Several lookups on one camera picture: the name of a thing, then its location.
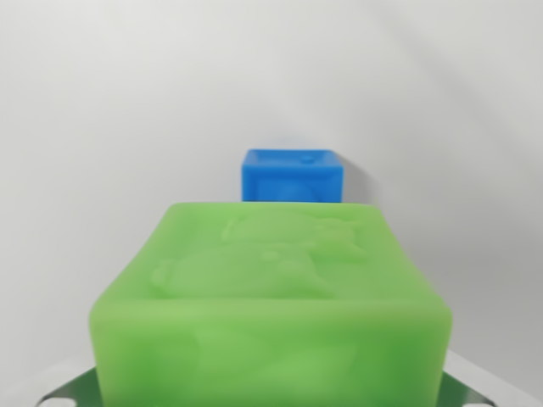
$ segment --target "white backdrop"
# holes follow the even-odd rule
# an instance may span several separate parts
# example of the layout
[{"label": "white backdrop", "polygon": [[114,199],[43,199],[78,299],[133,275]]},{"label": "white backdrop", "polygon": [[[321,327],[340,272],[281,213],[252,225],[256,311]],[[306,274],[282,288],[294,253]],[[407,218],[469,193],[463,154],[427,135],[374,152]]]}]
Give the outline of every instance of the white backdrop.
[{"label": "white backdrop", "polygon": [[543,399],[543,3],[0,1],[0,391],[89,346],[166,207],[247,148],[331,148],[455,312]]}]

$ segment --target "blue block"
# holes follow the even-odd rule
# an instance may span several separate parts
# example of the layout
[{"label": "blue block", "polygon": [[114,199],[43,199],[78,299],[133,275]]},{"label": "blue block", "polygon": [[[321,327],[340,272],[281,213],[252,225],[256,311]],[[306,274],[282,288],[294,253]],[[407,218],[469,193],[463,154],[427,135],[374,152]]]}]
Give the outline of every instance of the blue block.
[{"label": "blue block", "polygon": [[343,166],[330,150],[249,150],[243,201],[341,202]]}]

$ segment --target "embossed design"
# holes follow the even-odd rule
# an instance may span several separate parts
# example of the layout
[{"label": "embossed design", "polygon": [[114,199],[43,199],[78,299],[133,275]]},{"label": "embossed design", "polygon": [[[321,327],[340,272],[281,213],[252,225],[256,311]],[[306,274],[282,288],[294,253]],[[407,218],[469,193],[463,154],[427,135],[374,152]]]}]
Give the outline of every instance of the embossed design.
[{"label": "embossed design", "polygon": [[228,222],[223,245],[163,260],[151,280],[169,298],[332,298],[315,262],[363,259],[357,225],[292,211],[257,212]]},{"label": "embossed design", "polygon": [[[251,405],[246,398],[256,395],[255,403],[262,405],[282,394],[295,395],[301,405],[331,405],[358,353],[355,343],[312,344],[277,352],[267,341],[243,332],[196,332],[196,337],[203,334],[199,369],[190,379],[192,396],[201,404],[210,398],[227,405]],[[183,401],[191,404],[192,400]]]}]

